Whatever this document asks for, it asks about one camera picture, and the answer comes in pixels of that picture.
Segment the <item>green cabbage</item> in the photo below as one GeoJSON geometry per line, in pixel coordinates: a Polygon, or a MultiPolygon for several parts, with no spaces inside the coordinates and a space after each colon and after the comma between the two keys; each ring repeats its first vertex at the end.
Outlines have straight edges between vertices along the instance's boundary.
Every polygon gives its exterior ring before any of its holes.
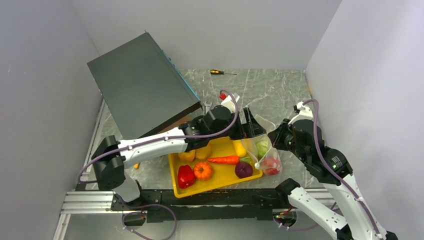
{"type": "Polygon", "coordinates": [[[263,158],[269,150],[269,142],[268,140],[259,140],[255,144],[257,150],[257,158],[260,160],[263,158]]]}

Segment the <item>clear zip top bag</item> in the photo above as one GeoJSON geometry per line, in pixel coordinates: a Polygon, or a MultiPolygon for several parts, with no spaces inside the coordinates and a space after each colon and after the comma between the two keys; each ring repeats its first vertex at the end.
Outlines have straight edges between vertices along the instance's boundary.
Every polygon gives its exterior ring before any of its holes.
{"type": "Polygon", "coordinates": [[[242,139],[241,143],[251,159],[251,165],[256,170],[268,176],[277,175],[282,171],[282,163],[278,150],[273,147],[268,137],[268,133],[275,130],[276,125],[258,114],[254,118],[266,132],[253,138],[242,139]]]}

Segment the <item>yellow lemon squash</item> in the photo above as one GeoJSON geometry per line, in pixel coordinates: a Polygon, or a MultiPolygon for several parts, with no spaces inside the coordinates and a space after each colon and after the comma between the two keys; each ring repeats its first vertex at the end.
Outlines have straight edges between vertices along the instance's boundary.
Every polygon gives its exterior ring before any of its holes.
{"type": "Polygon", "coordinates": [[[239,158],[244,158],[247,155],[247,150],[244,148],[241,140],[232,141],[234,151],[239,158]]]}

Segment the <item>red apple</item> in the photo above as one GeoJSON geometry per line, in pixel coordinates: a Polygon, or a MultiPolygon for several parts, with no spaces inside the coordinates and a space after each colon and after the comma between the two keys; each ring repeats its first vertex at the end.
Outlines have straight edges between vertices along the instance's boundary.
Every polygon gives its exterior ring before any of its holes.
{"type": "Polygon", "coordinates": [[[263,172],[268,176],[277,175],[282,171],[282,164],[278,158],[266,157],[262,163],[263,172]]]}

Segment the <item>purple onion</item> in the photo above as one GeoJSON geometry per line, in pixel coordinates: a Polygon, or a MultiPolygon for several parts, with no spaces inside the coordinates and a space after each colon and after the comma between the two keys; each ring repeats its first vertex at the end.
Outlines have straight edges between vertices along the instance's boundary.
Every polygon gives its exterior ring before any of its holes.
{"type": "Polygon", "coordinates": [[[253,167],[249,163],[241,161],[235,165],[234,173],[240,179],[248,178],[253,175],[253,167]]]}

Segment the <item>red bell pepper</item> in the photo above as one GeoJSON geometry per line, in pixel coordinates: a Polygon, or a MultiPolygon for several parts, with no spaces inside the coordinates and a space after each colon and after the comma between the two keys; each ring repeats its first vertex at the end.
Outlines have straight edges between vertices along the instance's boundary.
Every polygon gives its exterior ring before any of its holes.
{"type": "Polygon", "coordinates": [[[182,165],[178,169],[177,182],[181,189],[186,189],[195,183],[196,176],[189,165],[182,165]]]}

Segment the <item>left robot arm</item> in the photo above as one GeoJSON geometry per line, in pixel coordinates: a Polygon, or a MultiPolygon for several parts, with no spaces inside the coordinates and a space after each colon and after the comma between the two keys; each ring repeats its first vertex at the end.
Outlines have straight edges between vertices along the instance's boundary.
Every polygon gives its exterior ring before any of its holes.
{"type": "Polygon", "coordinates": [[[142,188],[126,174],[127,168],[145,159],[200,149],[214,139],[251,139],[267,132],[248,107],[243,112],[245,123],[238,111],[231,112],[219,105],[160,134],[130,140],[117,140],[114,135],[105,137],[91,157],[98,189],[113,191],[129,209],[139,209],[144,203],[142,188]]]}

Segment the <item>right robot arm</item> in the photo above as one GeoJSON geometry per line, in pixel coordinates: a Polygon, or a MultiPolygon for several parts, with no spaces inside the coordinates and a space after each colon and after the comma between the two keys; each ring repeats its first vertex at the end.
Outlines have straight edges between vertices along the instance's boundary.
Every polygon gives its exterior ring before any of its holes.
{"type": "Polygon", "coordinates": [[[319,183],[328,190],[341,214],[313,197],[289,178],[277,186],[276,203],[301,210],[321,226],[334,240],[396,240],[385,230],[363,199],[353,169],[345,155],[325,145],[321,128],[311,119],[290,122],[285,118],[268,133],[272,146],[291,152],[319,183]]]}

